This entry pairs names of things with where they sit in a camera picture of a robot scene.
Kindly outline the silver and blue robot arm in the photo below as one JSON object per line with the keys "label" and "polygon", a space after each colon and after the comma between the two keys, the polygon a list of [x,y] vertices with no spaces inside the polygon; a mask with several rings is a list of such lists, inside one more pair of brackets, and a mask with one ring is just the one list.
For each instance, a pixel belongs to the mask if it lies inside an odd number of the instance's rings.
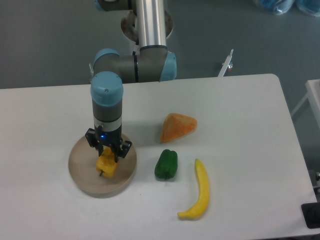
{"label": "silver and blue robot arm", "polygon": [[174,80],[176,55],[167,48],[165,8],[162,0],[97,0],[103,11],[131,10],[137,17],[139,54],[121,56],[118,51],[100,50],[92,65],[90,83],[94,128],[85,137],[102,155],[109,147],[114,160],[125,158],[132,143],[122,139],[124,83]]}

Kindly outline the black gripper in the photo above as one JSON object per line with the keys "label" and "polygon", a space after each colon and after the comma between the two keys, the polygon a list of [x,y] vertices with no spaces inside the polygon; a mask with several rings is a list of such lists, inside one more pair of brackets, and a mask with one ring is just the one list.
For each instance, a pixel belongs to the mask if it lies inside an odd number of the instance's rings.
{"label": "black gripper", "polygon": [[119,158],[124,159],[133,145],[129,140],[122,140],[122,125],[113,131],[103,131],[102,126],[95,126],[94,129],[89,128],[84,136],[89,146],[98,151],[99,157],[104,151],[103,146],[111,145],[115,163],[118,163]]}

